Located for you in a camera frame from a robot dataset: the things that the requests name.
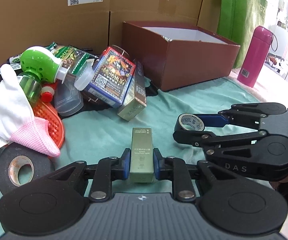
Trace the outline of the small black tape roll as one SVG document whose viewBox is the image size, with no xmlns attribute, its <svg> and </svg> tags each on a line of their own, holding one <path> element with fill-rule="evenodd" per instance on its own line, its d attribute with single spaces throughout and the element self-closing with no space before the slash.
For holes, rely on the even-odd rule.
<svg viewBox="0 0 288 240">
<path fill-rule="evenodd" d="M 197 131 L 201 132 L 205 129 L 205 125 L 201 118 L 194 114 L 184 113 L 178 116 L 174 130 Z"/>
</svg>

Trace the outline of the olive green slim carton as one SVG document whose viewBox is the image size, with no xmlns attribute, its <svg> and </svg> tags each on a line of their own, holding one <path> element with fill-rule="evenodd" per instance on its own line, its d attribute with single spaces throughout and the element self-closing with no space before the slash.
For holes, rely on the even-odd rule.
<svg viewBox="0 0 288 240">
<path fill-rule="evenodd" d="M 133 127 L 129 177 L 132 183 L 151 183 L 154 177 L 151 128 Z"/>
</svg>

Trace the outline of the pink thermos bottle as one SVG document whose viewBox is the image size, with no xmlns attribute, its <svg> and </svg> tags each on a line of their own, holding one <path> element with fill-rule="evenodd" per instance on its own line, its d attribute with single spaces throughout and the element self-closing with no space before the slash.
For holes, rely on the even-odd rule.
<svg viewBox="0 0 288 240">
<path fill-rule="evenodd" d="M 274 34 L 265 27 L 255 28 L 237 80 L 253 88 L 267 58 Z"/>
</svg>

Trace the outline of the orange silicone brush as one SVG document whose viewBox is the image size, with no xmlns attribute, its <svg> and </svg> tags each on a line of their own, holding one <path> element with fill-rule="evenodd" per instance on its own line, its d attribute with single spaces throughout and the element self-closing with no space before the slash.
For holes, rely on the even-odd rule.
<svg viewBox="0 0 288 240">
<path fill-rule="evenodd" d="M 41 100 L 38 100 L 35 107 L 33 107 L 33 113 L 34 116 L 43 118 L 49 122 L 49 135 L 58 148 L 61 148 L 65 139 L 65 130 L 56 109 L 51 103 L 44 103 Z"/>
</svg>

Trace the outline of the gold carton with lettering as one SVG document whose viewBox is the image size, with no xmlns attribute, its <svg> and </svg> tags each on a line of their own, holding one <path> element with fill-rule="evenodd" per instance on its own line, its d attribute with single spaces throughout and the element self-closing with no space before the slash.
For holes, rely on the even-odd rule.
<svg viewBox="0 0 288 240">
<path fill-rule="evenodd" d="M 138 60 L 134 60 L 134 63 L 134 74 L 123 104 L 117 111 L 118 116 L 126 121 L 132 120 L 147 106 L 143 66 Z"/>
</svg>

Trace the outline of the clear plastic container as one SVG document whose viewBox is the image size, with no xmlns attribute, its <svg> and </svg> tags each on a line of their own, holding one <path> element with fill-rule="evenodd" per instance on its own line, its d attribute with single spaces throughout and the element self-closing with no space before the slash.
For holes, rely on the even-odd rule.
<svg viewBox="0 0 288 240">
<path fill-rule="evenodd" d="M 55 91 L 54 107 L 64 118 L 77 114 L 84 106 L 83 97 L 74 82 L 75 78 L 68 76 L 63 83 L 58 83 Z"/>
</svg>

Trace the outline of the dark red storage box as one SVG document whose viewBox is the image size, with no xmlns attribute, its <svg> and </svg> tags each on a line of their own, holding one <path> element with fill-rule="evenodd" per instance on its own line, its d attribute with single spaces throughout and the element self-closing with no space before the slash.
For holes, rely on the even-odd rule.
<svg viewBox="0 0 288 240">
<path fill-rule="evenodd" d="M 156 87 L 168 91 L 229 76 L 240 46 L 184 23 L 128 21 L 122 48 L 140 61 Z"/>
</svg>

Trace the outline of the colourful card game box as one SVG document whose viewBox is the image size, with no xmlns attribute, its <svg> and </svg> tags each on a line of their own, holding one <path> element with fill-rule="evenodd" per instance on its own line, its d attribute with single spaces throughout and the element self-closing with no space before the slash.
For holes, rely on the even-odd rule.
<svg viewBox="0 0 288 240">
<path fill-rule="evenodd" d="M 95 66 L 95 74 L 83 89 L 111 107 L 123 104 L 135 64 L 113 47 L 108 47 Z"/>
</svg>

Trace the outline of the large black tape roll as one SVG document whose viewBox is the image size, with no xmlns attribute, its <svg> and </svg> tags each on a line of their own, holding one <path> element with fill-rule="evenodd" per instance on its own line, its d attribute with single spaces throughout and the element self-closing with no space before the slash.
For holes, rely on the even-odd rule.
<svg viewBox="0 0 288 240">
<path fill-rule="evenodd" d="M 43 177 L 55 170 L 52 160 L 47 155 L 14 142 L 0 155 L 0 192 L 3 195 L 22 185 L 19 181 L 19 171 L 24 166 L 31 168 L 28 181 Z"/>
</svg>

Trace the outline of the green fabric bag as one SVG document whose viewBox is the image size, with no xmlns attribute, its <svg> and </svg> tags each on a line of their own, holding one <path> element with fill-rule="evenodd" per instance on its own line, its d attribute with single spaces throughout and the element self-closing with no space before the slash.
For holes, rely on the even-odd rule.
<svg viewBox="0 0 288 240">
<path fill-rule="evenodd" d="M 241 68 L 256 27 L 263 26 L 266 0 L 221 0 L 217 34 L 240 45 L 233 68 Z"/>
</svg>

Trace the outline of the green snack packet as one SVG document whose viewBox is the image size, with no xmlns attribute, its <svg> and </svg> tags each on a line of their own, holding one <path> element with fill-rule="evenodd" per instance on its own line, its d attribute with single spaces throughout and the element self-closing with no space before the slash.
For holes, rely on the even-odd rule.
<svg viewBox="0 0 288 240">
<path fill-rule="evenodd" d="M 69 73 L 76 75 L 80 69 L 85 65 L 88 59 L 97 60 L 98 56 L 88 53 L 87 51 L 80 50 L 73 46 L 58 45 L 56 42 L 52 42 L 46 46 L 46 49 L 62 60 L 63 67 L 69 69 Z"/>
</svg>

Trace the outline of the green white plug-in device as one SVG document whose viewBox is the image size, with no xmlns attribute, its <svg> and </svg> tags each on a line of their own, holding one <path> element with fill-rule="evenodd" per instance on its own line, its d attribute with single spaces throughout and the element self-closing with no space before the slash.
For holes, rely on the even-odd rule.
<svg viewBox="0 0 288 240">
<path fill-rule="evenodd" d="M 63 61 L 55 57 L 48 49 L 32 46 L 20 55 L 20 65 L 24 72 L 32 73 L 41 82 L 64 82 L 68 68 L 63 67 Z"/>
</svg>

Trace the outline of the white pink work glove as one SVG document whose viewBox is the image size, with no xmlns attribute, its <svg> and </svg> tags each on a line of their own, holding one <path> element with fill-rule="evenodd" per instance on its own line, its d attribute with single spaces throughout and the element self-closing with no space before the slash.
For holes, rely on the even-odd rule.
<svg viewBox="0 0 288 240">
<path fill-rule="evenodd" d="M 49 134 L 49 121 L 34 115 L 14 69 L 3 64 L 0 74 L 0 137 L 51 157 L 60 156 Z"/>
</svg>

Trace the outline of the green marker pen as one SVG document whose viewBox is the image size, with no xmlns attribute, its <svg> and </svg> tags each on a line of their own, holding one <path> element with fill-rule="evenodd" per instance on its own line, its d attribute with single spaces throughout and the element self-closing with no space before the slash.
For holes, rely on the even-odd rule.
<svg viewBox="0 0 288 240">
<path fill-rule="evenodd" d="M 20 64 L 20 57 L 21 57 L 20 54 L 12 56 L 7 60 L 7 63 L 8 64 Z"/>
</svg>

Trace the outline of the large brown cardboard box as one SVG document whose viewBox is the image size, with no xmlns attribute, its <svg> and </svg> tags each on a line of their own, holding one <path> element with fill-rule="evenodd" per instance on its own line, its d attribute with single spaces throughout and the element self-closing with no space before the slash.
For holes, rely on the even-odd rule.
<svg viewBox="0 0 288 240">
<path fill-rule="evenodd" d="M 221 0 L 0 0 L 0 66 L 52 42 L 101 53 L 121 43 L 125 21 L 165 21 L 217 29 Z"/>
</svg>

